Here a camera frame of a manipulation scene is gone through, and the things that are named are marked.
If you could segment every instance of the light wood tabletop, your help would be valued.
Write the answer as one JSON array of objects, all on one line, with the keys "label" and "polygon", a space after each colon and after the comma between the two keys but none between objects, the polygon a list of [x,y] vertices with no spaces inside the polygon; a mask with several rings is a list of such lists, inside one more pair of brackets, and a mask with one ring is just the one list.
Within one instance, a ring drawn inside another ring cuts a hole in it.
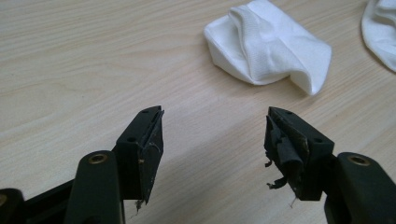
[{"label": "light wood tabletop", "polygon": [[149,203],[127,223],[327,223],[296,201],[265,157],[269,106],[293,111],[396,180],[396,75],[364,45],[367,1],[273,0],[332,46],[322,90],[289,78],[253,86],[216,67],[204,27],[248,1],[1,1],[0,189],[30,199],[111,150],[142,109],[161,105],[164,153]]}]

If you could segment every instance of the wood grain surface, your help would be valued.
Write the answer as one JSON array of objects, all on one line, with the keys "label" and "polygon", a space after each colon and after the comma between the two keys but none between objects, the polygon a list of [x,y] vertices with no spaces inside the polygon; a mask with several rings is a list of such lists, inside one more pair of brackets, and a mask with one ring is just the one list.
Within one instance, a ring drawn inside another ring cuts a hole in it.
[{"label": "wood grain surface", "polygon": [[295,112],[396,180],[396,75],[364,45],[367,1],[274,0],[332,46],[321,92],[252,86],[211,62],[204,27],[248,1],[1,1],[0,189],[26,199],[110,150],[138,111],[162,105],[164,154],[150,201],[127,223],[326,223],[296,201],[262,147],[268,106]]}]

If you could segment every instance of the black plastic part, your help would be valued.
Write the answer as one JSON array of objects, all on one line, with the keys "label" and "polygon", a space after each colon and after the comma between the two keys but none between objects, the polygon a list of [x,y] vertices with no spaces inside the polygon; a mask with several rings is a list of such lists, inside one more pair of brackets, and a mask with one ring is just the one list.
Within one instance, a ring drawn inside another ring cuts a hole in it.
[{"label": "black plastic part", "polygon": [[162,116],[160,106],[140,111],[113,148],[123,200],[149,201],[163,155]]},{"label": "black plastic part", "polygon": [[334,201],[327,197],[324,212],[328,224],[351,224],[351,216],[344,201]]},{"label": "black plastic part", "polygon": [[381,166],[350,152],[340,153],[337,159],[336,180],[351,223],[396,223],[396,185]]},{"label": "black plastic part", "polygon": [[64,223],[124,223],[113,152],[96,151],[81,159]]},{"label": "black plastic part", "polygon": [[0,224],[25,223],[23,196],[18,189],[0,189]]},{"label": "black plastic part", "polygon": [[64,222],[64,215],[72,187],[73,180],[70,180],[26,201],[28,223],[51,224]]},{"label": "black plastic part", "polygon": [[269,107],[264,147],[268,159],[288,179],[298,199],[320,200],[320,170],[332,157],[332,140],[294,113]]}]

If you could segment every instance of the metal screw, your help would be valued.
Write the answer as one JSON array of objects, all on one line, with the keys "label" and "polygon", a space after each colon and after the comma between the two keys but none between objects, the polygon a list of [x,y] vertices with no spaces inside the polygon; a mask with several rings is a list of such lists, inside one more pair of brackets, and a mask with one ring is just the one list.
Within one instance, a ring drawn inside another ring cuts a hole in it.
[{"label": "metal screw", "polygon": [[7,195],[6,194],[0,194],[0,207],[5,204],[7,201]]},{"label": "metal screw", "polygon": [[88,159],[88,162],[90,164],[98,164],[98,163],[104,162],[106,160],[107,160],[107,155],[106,154],[96,154],[96,155],[91,156]]},{"label": "metal screw", "polygon": [[361,165],[361,166],[369,166],[370,165],[370,162],[367,159],[364,159],[363,157],[360,157],[360,156],[353,155],[353,156],[348,156],[347,158],[349,161],[351,161],[357,165]]}]

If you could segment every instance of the white sock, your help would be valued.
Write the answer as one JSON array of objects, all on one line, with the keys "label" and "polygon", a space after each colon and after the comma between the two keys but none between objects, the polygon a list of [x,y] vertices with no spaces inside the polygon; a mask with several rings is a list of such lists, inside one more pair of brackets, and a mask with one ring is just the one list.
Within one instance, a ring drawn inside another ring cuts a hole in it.
[{"label": "white sock", "polygon": [[230,9],[205,28],[213,63],[234,77],[265,85],[290,76],[308,94],[326,79],[332,49],[266,0]]},{"label": "white sock", "polygon": [[396,0],[371,0],[361,19],[364,42],[396,72]]}]

